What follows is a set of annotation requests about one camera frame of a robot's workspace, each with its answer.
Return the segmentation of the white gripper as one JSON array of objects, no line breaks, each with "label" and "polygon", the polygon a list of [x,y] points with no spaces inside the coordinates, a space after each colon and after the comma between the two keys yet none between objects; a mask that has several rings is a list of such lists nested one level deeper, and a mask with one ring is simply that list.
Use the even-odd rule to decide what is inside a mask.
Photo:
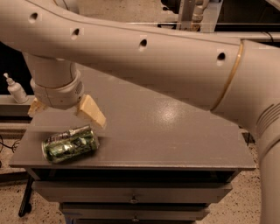
[{"label": "white gripper", "polygon": [[34,117],[47,110],[48,107],[66,110],[79,103],[76,115],[80,119],[90,122],[93,126],[104,129],[107,124],[105,115],[94,99],[89,94],[84,94],[80,71],[76,71],[75,74],[73,81],[64,87],[41,87],[34,80],[31,80],[31,88],[36,98],[29,107],[28,116]]}]

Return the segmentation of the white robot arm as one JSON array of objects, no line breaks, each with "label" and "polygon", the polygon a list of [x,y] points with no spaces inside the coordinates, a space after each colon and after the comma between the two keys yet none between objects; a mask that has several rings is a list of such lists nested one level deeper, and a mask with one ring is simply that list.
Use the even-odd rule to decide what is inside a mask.
[{"label": "white robot arm", "polygon": [[260,224],[280,222],[280,50],[250,40],[83,17],[54,0],[0,0],[0,41],[67,60],[209,110],[258,147]]}]

